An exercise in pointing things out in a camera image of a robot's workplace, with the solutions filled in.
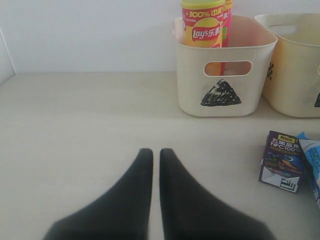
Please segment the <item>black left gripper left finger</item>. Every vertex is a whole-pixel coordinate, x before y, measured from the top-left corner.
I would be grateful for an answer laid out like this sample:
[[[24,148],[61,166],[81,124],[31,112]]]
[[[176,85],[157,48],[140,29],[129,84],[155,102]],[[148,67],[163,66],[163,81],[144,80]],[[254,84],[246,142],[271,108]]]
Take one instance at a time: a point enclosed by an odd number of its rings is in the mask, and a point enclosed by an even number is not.
[[[153,187],[153,151],[139,150],[123,176],[103,195],[56,221],[46,240],[146,240]]]

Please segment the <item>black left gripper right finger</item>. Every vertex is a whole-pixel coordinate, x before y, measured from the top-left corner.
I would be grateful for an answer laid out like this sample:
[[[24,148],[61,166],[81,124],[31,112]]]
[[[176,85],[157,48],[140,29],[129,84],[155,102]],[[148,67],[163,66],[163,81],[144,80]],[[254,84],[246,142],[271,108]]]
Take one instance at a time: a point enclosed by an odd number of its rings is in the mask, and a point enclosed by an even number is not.
[[[273,240],[266,224],[205,189],[174,150],[159,154],[159,191],[166,240]]]

